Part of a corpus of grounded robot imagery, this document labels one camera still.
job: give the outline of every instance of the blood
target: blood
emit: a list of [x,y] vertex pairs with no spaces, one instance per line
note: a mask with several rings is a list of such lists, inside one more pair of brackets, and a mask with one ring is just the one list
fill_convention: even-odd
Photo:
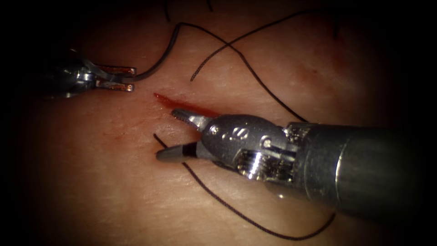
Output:
[[196,112],[198,114],[204,115],[206,117],[217,117],[220,116],[220,113],[217,113],[213,110],[202,108],[193,104],[190,104],[188,102],[181,102],[177,100],[172,100],[164,95],[153,93],[153,95],[158,99],[158,103],[163,105],[166,108],[169,109],[175,109],[175,108],[181,108],[189,111]]

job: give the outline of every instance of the skin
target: skin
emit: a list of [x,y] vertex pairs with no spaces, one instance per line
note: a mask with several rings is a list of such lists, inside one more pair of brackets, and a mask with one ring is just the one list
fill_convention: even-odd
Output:
[[[89,20],[71,46],[97,64],[142,72],[165,50],[173,28],[188,22],[231,41],[320,3],[213,1],[162,3]],[[392,88],[399,79],[387,43],[362,15],[342,15],[333,40],[333,15],[307,14],[237,43],[258,76],[286,105],[310,122],[391,126],[397,120]],[[134,93],[92,90],[69,99],[25,97],[16,138],[27,218],[54,245],[369,245],[395,234],[338,214],[320,235],[293,242],[253,227],[212,199],[179,164],[160,163],[167,145],[199,139],[175,120],[153,93],[219,113],[244,113],[285,126],[298,121],[256,82],[238,55],[225,49],[196,79],[198,65],[223,44],[183,27],[159,70]],[[249,218],[278,233],[314,232],[332,211],[305,200],[281,200],[262,183],[204,160],[188,162],[205,184]]]

